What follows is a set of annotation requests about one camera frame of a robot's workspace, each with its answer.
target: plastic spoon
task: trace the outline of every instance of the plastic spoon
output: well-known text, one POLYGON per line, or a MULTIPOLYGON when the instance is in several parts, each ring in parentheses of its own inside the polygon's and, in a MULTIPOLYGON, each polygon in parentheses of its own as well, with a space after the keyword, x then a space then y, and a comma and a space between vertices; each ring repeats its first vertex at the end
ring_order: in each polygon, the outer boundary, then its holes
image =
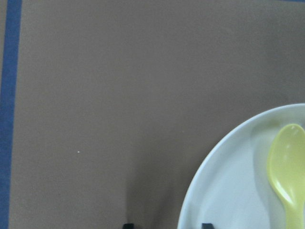
POLYGON ((297 124, 283 127, 267 160, 269 183, 286 211, 286 229, 304 229, 305 131, 297 124))

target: blue edge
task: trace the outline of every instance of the blue edge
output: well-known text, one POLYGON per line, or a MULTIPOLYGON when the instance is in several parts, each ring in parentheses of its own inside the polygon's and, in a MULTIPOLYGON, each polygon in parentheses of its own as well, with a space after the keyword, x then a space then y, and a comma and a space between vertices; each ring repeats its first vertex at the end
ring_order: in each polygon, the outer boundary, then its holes
POLYGON ((22 0, 8 0, 0 94, 0 228, 9 228, 10 166, 22 0))

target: gray table surface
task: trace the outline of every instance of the gray table surface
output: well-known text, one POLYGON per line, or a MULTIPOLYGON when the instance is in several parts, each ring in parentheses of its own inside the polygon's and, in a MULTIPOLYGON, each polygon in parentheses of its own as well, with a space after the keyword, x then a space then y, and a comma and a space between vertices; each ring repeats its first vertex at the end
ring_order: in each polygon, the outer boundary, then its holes
POLYGON ((24 0, 10 229, 176 228, 224 135, 305 101, 304 11, 275 0, 24 0))

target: yellow utensil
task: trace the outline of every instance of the yellow utensil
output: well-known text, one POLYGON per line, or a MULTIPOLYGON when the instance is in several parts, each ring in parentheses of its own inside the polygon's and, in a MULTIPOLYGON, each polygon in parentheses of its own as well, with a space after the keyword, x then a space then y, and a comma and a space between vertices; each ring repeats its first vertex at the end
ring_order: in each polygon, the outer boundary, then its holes
POLYGON ((286 211, 286 229, 304 229, 305 131, 297 124, 283 127, 267 160, 269 183, 286 211))

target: blue stripe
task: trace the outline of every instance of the blue stripe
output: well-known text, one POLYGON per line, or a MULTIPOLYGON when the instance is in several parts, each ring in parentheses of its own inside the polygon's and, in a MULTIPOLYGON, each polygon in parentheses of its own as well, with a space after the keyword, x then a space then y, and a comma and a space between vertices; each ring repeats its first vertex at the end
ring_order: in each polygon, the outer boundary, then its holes
POLYGON ((9 227, 10 165, 22 0, 8 0, 0 94, 0 228, 9 227))

